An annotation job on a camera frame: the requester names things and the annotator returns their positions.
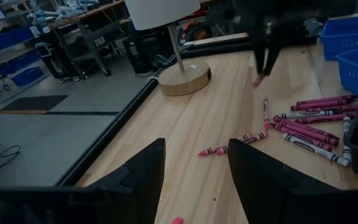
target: workbench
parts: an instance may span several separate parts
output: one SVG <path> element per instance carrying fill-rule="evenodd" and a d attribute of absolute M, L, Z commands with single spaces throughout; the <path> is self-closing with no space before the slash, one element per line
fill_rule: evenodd
<path fill-rule="evenodd" d="M 68 19 L 63 19 L 61 21 L 54 22 L 54 23 L 48 25 L 48 28 L 50 30 L 54 31 L 54 33 L 58 37 L 60 44 L 62 45 L 63 49 L 67 53 L 68 58 L 73 63 L 78 74 L 81 75 L 82 77 L 86 78 L 86 75 L 85 75 L 84 71 L 81 70 L 79 62 L 82 60 L 90 59 L 90 58 L 95 59 L 96 63 L 99 65 L 99 68 L 102 70 L 102 72 L 106 76 L 111 75 L 110 70 L 104 65 L 102 58 L 99 55 L 99 52 L 102 51 L 103 49 L 105 49 L 106 47 L 109 47 L 113 43 L 115 43 L 116 40 L 113 39 L 110 41 L 105 41 L 103 44 L 100 44 L 100 45 L 95 45 L 94 41 L 96 39 L 103 37 L 104 35 L 114 31 L 114 30 L 119 29 L 122 24 L 125 24 L 130 21 L 128 19 L 123 19 L 120 21 L 119 18 L 115 18 L 115 21 L 113 22 L 113 20 L 110 17 L 108 17 L 108 15 L 105 13 L 105 10 L 112 9 L 114 6 L 118 6 L 122 3 L 124 3 L 124 0 L 118 0 L 113 3 L 107 4 L 105 6 L 101 6 L 97 9 L 90 10 L 90 11 L 88 11 L 84 14 L 81 14 L 79 16 L 73 16 Z M 97 15 L 100 12 L 104 13 L 106 18 L 109 19 L 111 21 L 111 23 L 104 26 L 101 29 L 98 29 L 96 31 L 89 33 L 86 30 L 86 27 L 84 25 L 84 20 L 90 19 L 92 16 Z M 89 47 L 88 53 L 80 55 L 80 56 L 73 55 L 63 34 L 61 32 L 59 32 L 59 28 L 69 26 L 72 24 L 76 24 L 78 26 L 78 28 L 81 32 L 81 35 L 84 37 L 84 40 L 85 40 L 87 46 Z"/>
<path fill-rule="evenodd" d="M 247 223 L 227 155 L 198 157 L 197 153 L 248 132 L 262 132 L 265 96 L 272 121 L 297 101 L 349 92 L 341 87 L 337 62 L 324 60 L 323 46 L 284 49 L 271 76 L 256 90 L 252 87 L 257 76 L 252 52 L 188 60 L 209 64 L 210 83 L 193 94 L 176 97 L 163 95 L 157 86 L 77 186 L 93 183 L 157 138 L 165 138 L 165 178 L 155 222 L 166 224 L 182 217 L 186 224 Z M 341 121 L 313 126 L 342 136 Z M 251 145 L 336 188 L 358 189 L 358 175 L 351 167 L 332 163 L 282 136 L 271 128 L 267 139 Z M 341 154 L 341 143 L 333 152 Z"/>

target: table leg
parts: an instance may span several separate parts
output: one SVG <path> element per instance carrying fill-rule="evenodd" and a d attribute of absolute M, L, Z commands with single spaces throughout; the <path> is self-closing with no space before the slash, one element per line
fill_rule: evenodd
<path fill-rule="evenodd" d="M 59 40 L 60 44 L 62 45 L 63 50 L 66 52 L 71 63 L 74 65 L 75 70 L 77 70 L 79 75 L 85 75 L 85 73 L 81 71 L 81 67 L 78 65 L 78 63 L 73 60 L 74 57 L 71 54 L 70 48 L 69 48 L 64 36 L 62 36 L 61 33 L 57 29 L 53 29 L 53 32 L 55 33 L 57 39 Z"/>
<path fill-rule="evenodd" d="M 87 38 L 88 33 L 87 33 L 86 29 L 85 29 L 84 24 L 82 22 L 77 22 L 77 25 L 78 25 L 78 28 L 80 28 L 80 32 L 82 33 L 82 36 L 84 37 L 85 42 L 88 45 L 91 54 L 93 55 L 94 59 L 96 60 L 96 63 L 99 65 L 99 68 L 102 70 L 102 72 L 106 76 L 110 76 L 111 72 L 110 72 L 110 70 L 108 68 L 106 68 L 104 66 L 104 63 L 103 63 L 102 59 L 99 56 L 99 51 L 96 48 L 93 40 L 89 40 Z"/>

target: wooden lamp base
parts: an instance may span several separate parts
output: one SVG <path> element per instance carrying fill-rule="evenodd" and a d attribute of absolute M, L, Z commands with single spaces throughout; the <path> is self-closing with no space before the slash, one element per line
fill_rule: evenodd
<path fill-rule="evenodd" d="M 178 65 L 172 65 L 161 73 L 158 82 L 163 94 L 183 96 L 206 86 L 211 79 L 211 69 L 204 61 L 183 62 L 184 72 Z"/>

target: lamp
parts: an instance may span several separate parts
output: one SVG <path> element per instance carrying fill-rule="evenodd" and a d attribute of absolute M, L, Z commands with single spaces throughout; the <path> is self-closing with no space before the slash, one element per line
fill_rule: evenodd
<path fill-rule="evenodd" d="M 168 26 L 178 66 L 167 68 L 159 76 L 162 93 L 182 96 L 198 91 L 208 84 L 211 70 L 205 61 L 181 61 L 175 27 L 172 24 L 200 9 L 199 0 L 125 0 L 125 4 L 137 30 Z"/>

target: magenta crayon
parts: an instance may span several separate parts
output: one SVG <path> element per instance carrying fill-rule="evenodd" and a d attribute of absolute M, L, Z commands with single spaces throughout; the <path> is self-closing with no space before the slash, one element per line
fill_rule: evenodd
<path fill-rule="evenodd" d="M 309 108 L 323 108 L 327 106 L 341 106 L 341 105 L 348 105 L 349 103 L 354 102 L 354 100 L 333 100 L 333 101 L 324 101 L 319 103 L 308 103 L 305 105 L 293 105 L 291 106 L 292 111 L 298 110 L 306 110 Z"/>
<path fill-rule="evenodd" d="M 315 111 L 327 111 L 327 110 L 338 111 L 341 113 L 354 112 L 354 111 L 358 110 L 358 105 L 343 105 L 343 106 L 329 106 L 329 107 L 324 107 L 324 108 L 309 108 L 306 111 L 307 112 L 315 112 Z"/>
<path fill-rule="evenodd" d="M 331 138 L 331 137 L 328 137 L 328 136 L 323 136 L 322 134 L 314 133 L 312 131 L 309 131 L 309 130 L 306 130 L 306 129 L 303 129 L 303 128 L 299 128 L 297 126 L 294 126 L 292 124 L 288 124 L 288 123 L 283 122 L 283 121 L 279 125 L 281 125 L 283 127 L 286 127 L 286 128 L 289 128 L 289 129 L 291 129 L 293 131 L 296 131 L 296 132 L 298 132 L 300 134 L 303 134 L 305 136 L 314 138 L 315 140 L 319 140 L 319 141 L 325 142 L 325 143 L 333 145 L 333 146 L 337 146 L 339 144 L 338 139 L 334 139 L 334 138 Z"/>
<path fill-rule="evenodd" d="M 322 122 L 342 121 L 343 118 L 346 116 L 353 119 L 356 116 L 356 113 L 343 113 L 343 114 L 314 117 L 314 118 L 300 118 L 300 119 L 295 119 L 295 122 L 300 124 L 313 124 L 313 123 L 322 123 Z"/>
<path fill-rule="evenodd" d="M 316 111 L 316 112 L 288 112 L 280 113 L 277 115 L 280 118 L 294 119 L 294 118 L 311 118 L 315 116 L 329 116 L 334 114 L 340 114 L 338 111 Z"/>
<path fill-rule="evenodd" d="M 296 102 L 298 105 L 308 104 L 308 103 L 319 103 L 325 101 L 332 101 L 332 100 L 354 100 L 357 99 L 357 95 L 346 95 L 346 96 L 334 96 L 334 97 L 327 97 L 315 100 L 304 100 Z"/>
<path fill-rule="evenodd" d="M 244 134 L 242 136 L 239 136 L 237 137 L 236 139 L 238 140 L 243 140 L 243 139 L 247 139 L 249 137 L 251 137 L 251 133 L 247 133 L 247 134 Z M 214 147 L 209 147 L 207 149 L 204 149 L 202 150 L 201 152 L 198 153 L 199 156 L 207 156 L 207 155 L 210 155 L 212 153 L 215 153 L 219 148 L 222 148 L 222 147 L 227 147 L 227 146 L 214 146 Z"/>
<path fill-rule="evenodd" d="M 265 131 L 269 130 L 269 99 L 267 97 L 264 97 L 264 128 Z"/>
<path fill-rule="evenodd" d="M 281 121 L 283 122 L 286 122 L 288 124 L 292 124 L 294 126 L 297 126 L 299 128 L 303 128 L 303 129 L 306 129 L 306 130 L 309 130 L 309 131 L 312 131 L 314 133 L 318 133 L 318 134 L 322 134 L 323 136 L 328 136 L 328 137 L 331 137 L 331 138 L 334 138 L 334 139 L 338 139 L 339 140 L 339 137 L 331 134 L 331 133 L 328 133 L 326 131 L 323 131 L 323 130 L 320 130 L 320 129 L 317 129 L 317 128 L 314 128 L 314 127 L 311 127 L 311 126 L 307 126 L 307 125 L 304 125 L 304 124 L 300 124 L 300 123 L 296 123 L 294 121 L 290 121 L 290 120 L 287 120 L 287 119 L 283 119 L 283 118 L 279 118 L 278 116 L 275 116 L 273 118 L 273 120 L 275 122 L 278 122 L 280 123 Z"/>
<path fill-rule="evenodd" d="M 273 128 L 275 128 L 275 129 L 277 129 L 277 130 L 279 130 L 279 131 L 281 131 L 283 133 L 291 134 L 292 136 L 300 138 L 300 139 L 302 139 L 302 140 L 304 140 L 304 141 L 306 141 L 306 142 L 308 142 L 308 143 L 310 143 L 310 144 L 312 144 L 314 146 L 320 147 L 321 149 L 327 150 L 329 152 L 331 152 L 333 150 L 333 148 L 331 146 L 329 146 L 327 144 L 324 144 L 321 141 L 317 141 L 315 139 L 312 139 L 312 138 L 310 138 L 308 136 L 305 136 L 304 134 L 300 134 L 300 133 L 298 133 L 296 131 L 293 131 L 293 130 L 291 130 L 289 128 L 286 128 L 286 127 L 284 127 L 284 126 L 282 126 L 280 124 L 270 123 L 270 125 Z"/>
<path fill-rule="evenodd" d="M 247 139 L 242 139 L 241 141 L 246 143 L 246 144 L 251 144 L 253 142 L 256 142 L 256 141 L 259 141 L 259 140 L 262 140 L 262 139 L 265 139 L 267 138 L 269 135 L 267 134 L 267 132 L 262 132 L 262 133 L 259 133 L 259 134 L 256 134 L 256 135 L 253 135 Z M 228 146 L 224 146 L 224 147 L 221 147 L 219 148 L 217 151 L 216 151 L 216 154 L 218 155 L 222 155 L 222 154 L 225 154 L 227 153 L 227 150 L 228 150 Z"/>

